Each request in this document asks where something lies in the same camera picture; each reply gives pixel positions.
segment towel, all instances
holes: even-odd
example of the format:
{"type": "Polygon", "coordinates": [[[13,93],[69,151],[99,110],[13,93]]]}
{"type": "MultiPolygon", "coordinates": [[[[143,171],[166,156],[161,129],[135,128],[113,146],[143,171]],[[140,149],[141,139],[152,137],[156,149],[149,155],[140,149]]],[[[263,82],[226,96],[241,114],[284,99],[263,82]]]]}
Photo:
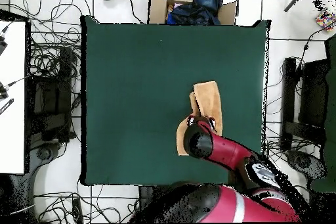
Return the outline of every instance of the towel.
{"type": "MultiPolygon", "coordinates": [[[[189,94],[189,99],[192,107],[191,115],[214,118],[216,121],[215,131],[217,132],[217,135],[221,136],[223,129],[222,108],[221,96],[219,95],[217,83],[215,81],[210,81],[195,84],[194,91],[189,94]]],[[[184,133],[188,127],[188,117],[181,121],[177,128],[176,144],[179,156],[188,155],[183,146],[184,133]]]]}

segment green mat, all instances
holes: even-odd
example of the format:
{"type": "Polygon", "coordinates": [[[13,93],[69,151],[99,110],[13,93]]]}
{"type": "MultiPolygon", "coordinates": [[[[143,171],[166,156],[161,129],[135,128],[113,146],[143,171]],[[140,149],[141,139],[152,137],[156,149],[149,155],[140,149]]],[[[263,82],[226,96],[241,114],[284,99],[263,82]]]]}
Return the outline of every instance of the green mat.
{"type": "Polygon", "coordinates": [[[199,82],[219,86],[223,135],[261,151],[268,21],[255,27],[81,21],[86,184],[226,183],[224,168],[177,155],[177,127],[191,113],[189,93],[199,82]]]}
{"type": "Polygon", "coordinates": [[[324,162],[327,176],[312,182],[311,188],[318,192],[336,192],[336,35],[325,42],[330,59],[330,71],[326,76],[328,84],[327,114],[325,117],[324,162]]]}

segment white tile floor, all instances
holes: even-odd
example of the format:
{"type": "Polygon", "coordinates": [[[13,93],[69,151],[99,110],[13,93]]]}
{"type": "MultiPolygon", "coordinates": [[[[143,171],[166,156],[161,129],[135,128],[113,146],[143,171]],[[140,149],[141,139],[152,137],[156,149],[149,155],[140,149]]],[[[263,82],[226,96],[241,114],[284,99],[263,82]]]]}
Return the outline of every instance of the white tile floor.
{"type": "MultiPolygon", "coordinates": [[[[32,14],[37,14],[39,10],[40,0],[26,0],[26,5],[29,6],[29,11],[32,14]]],[[[229,3],[234,0],[224,0],[225,3],[229,3]]],[[[318,15],[318,11],[315,9],[313,0],[300,0],[295,6],[292,7],[288,12],[284,12],[284,8],[290,2],[290,0],[239,0],[239,16],[236,19],[237,25],[251,26],[257,20],[271,20],[271,31],[270,31],[270,48],[269,48],[269,75],[268,84],[272,85],[278,83],[281,79],[280,66],[284,61],[284,58],[289,56],[301,57],[303,52],[303,46],[305,40],[308,39],[309,35],[319,30],[319,26],[315,23],[314,19],[318,15]]],[[[11,12],[17,14],[24,14],[23,11],[15,7],[24,7],[24,0],[10,0],[11,5],[8,7],[8,0],[0,0],[0,9],[10,10],[11,12]]],[[[56,32],[67,32],[70,28],[75,28],[80,32],[79,17],[81,14],[91,14],[99,22],[112,23],[112,22],[136,22],[137,20],[133,17],[131,12],[131,5],[129,0],[42,0],[41,11],[35,16],[38,19],[49,19],[51,17],[51,11],[53,15],[56,14],[57,9],[54,7],[59,4],[73,3],[76,7],[69,7],[59,18],[56,19],[58,23],[53,25],[50,22],[44,25],[38,24],[36,20],[32,20],[34,23],[31,30],[49,32],[53,27],[56,32]]],[[[330,1],[325,0],[324,3],[332,10],[335,11],[335,4],[332,5],[330,1]]],[[[134,12],[140,18],[141,21],[147,22],[148,15],[148,0],[133,0],[134,12]]],[[[58,10],[59,15],[68,5],[61,7],[58,10]]],[[[313,41],[310,42],[309,50],[304,56],[304,60],[318,60],[325,58],[325,50],[323,40],[327,39],[335,32],[325,33],[320,32],[314,36],[313,41]]],[[[34,39],[38,42],[42,42],[41,34],[33,34],[34,39]]],[[[75,87],[75,91],[80,90],[79,83],[75,87]]],[[[281,85],[275,87],[270,87],[268,89],[268,99],[267,102],[272,102],[281,95],[281,85]]],[[[273,113],[280,109],[280,101],[276,101],[269,105],[267,112],[273,113]]],[[[81,115],[81,109],[77,108],[75,110],[74,116],[81,115]]],[[[267,115],[268,122],[279,122],[280,113],[273,115],[267,115]]],[[[80,119],[74,118],[73,124],[75,132],[80,138],[81,126],[80,119]]],[[[268,123],[267,127],[276,133],[279,133],[278,123],[268,123]]],[[[269,137],[276,137],[276,135],[270,130],[267,131],[269,137]]],[[[43,166],[36,178],[34,194],[45,194],[45,193],[58,193],[66,191],[76,191],[76,184],[81,170],[80,164],[80,153],[81,145],[77,139],[71,141],[68,144],[67,151],[63,157],[53,161],[47,166],[43,166]]],[[[286,162],[281,159],[276,161],[276,165],[279,166],[284,172],[289,176],[289,180],[294,185],[306,185],[306,180],[302,174],[297,173],[292,170],[286,162]]],[[[138,187],[137,186],[109,186],[105,185],[101,191],[101,185],[95,185],[92,187],[84,187],[79,185],[79,193],[88,202],[90,202],[91,196],[93,197],[93,204],[96,205],[97,197],[99,198],[99,206],[101,208],[114,207],[119,210],[121,218],[126,216],[129,211],[127,208],[128,204],[134,204],[135,199],[138,197],[138,187]]],[[[36,212],[40,214],[45,208],[53,202],[56,196],[45,198],[37,197],[36,212]]],[[[83,214],[90,212],[90,206],[82,202],[83,214]]],[[[106,217],[111,221],[118,220],[117,214],[112,211],[106,211],[106,217]]],[[[56,219],[55,214],[48,213],[45,219],[53,220],[56,219]]],[[[93,219],[93,223],[105,223],[107,222],[101,215],[93,219]]]]}

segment white desk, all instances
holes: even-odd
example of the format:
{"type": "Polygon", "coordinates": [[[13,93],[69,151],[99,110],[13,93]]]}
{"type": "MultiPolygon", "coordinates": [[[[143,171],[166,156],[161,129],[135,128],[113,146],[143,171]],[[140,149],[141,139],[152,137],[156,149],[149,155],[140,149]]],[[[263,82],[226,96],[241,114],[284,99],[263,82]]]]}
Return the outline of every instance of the white desk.
{"type": "MultiPolygon", "coordinates": [[[[0,21],[0,31],[8,22],[0,21]]],[[[7,85],[23,78],[25,67],[25,23],[12,23],[5,33],[8,44],[0,56],[0,82],[7,85]]],[[[14,102],[0,115],[0,173],[24,173],[24,80],[9,88],[2,108],[14,102]]]]}

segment cardboard box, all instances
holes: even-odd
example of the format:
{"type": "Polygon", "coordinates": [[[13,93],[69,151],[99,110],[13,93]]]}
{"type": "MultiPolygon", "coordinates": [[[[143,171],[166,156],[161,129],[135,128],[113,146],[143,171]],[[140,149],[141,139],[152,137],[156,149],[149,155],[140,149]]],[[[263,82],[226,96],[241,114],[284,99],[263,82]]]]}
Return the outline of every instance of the cardboard box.
{"type": "MultiPolygon", "coordinates": [[[[191,3],[192,0],[150,0],[148,7],[148,24],[165,24],[168,5],[175,3],[191,3]]],[[[218,19],[221,25],[234,25],[236,21],[237,2],[222,5],[218,11],[218,19]]]]}

